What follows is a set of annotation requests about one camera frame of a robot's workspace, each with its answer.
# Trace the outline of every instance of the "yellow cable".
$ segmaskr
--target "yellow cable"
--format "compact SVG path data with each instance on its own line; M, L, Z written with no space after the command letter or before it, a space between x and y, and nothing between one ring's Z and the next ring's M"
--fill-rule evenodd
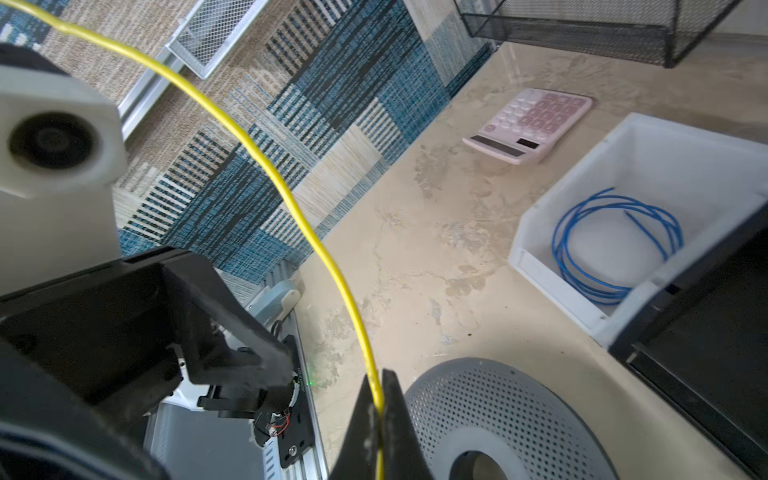
M24 13L30 14L38 20L47 23L52 28L60 31L66 35L72 35L77 38L82 38L85 41L89 41L94 45L111 50L115 53L123 55L126 58L130 58L143 66L151 69L155 73L162 77L165 77L172 84L179 87L185 94L192 97L198 104L205 108L211 115L214 116L232 135L237 138L246 150L250 153L250 156L261 165L266 171L272 183L275 184L275 188L280 192L280 196L285 200L293 219L299 225L301 233L312 248L317 252L317 255L326 265L326 268L333 277L333 281L336 282L336 286L339 287L341 296L344 299L346 309L349 311L349 316L352 317L352 322L355 325L355 332L357 333L357 339L362 349L362 356L366 361L366 372L368 373L368 380L371 385L371 393L373 394L373 404L379 410L379 414L384 411L384 391L382 389L381 381L379 380L379 372L376 370L376 361L373 358L373 351L371 350L371 342L368 340L368 333L366 332L366 326L362 322L360 311L357 309L357 304L352 296L352 292L349 290L349 286L346 284L344 275L339 270L339 266L336 265L336 261L328 253L328 250L320 242L320 238L315 235L314 230L306 221L304 214L302 213L299 205L296 203L296 199L293 198L293 194L290 188L286 184L283 177L280 176L280 172L277 171L272 162L262 153L262 151L256 146L251 137L246 133L240 125L235 122L229 115L224 113L215 103L213 103L208 97L206 97L201 91L197 90L186 78L182 77L175 71L169 69L165 65L155 61L153 58L141 53L135 48L121 44L119 41L112 40L110 38L102 37L101 35L94 33L80 25L64 22L59 18L51 15L42 8L30 5L22 0L0 0L0 4L7 5L9 7L16 8Z

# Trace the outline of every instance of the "coiled blue cable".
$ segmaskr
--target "coiled blue cable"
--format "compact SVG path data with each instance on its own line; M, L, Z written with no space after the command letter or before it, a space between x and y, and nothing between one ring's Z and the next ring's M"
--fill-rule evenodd
M629 286L613 285L608 282L604 282L589 273L585 272L580 266L576 264L574 259L568 252L568 239L570 238L571 231L576 223L583 220L587 215L593 214L599 210L605 209L622 209L624 214L632 220L632 222L639 228L645 236L654 243L654 246L659 250L661 259L666 262L669 257L674 255L680 248L683 247L683 231L680 228L680 224L674 215L670 214L666 210L654 207L653 205L646 205L643 202L635 200L632 197L624 197L622 195L607 195L606 193L612 191L614 188L606 188L599 191L596 194L589 197L587 200L572 207L565 215L560 219L558 225L554 228L552 234L552 255L558 263L560 274L563 280L568 282L572 287L586 296L592 303L597 305L618 305L621 301L629 295L632 288ZM594 205L589 207L588 204L600 200L618 200L613 203ZM667 248L662 246L661 242L654 237L654 235L643 226L640 221L630 213L633 211L638 214L643 214L646 217L652 218L661 223L664 230L667 232Z

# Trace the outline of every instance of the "gray perforated cover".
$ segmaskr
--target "gray perforated cover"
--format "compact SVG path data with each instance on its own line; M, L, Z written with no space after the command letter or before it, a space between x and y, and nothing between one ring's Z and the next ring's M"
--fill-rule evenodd
M406 404L435 480L464 452L483 452L508 480L617 478L579 417L553 392L485 359L442 363L419 377Z

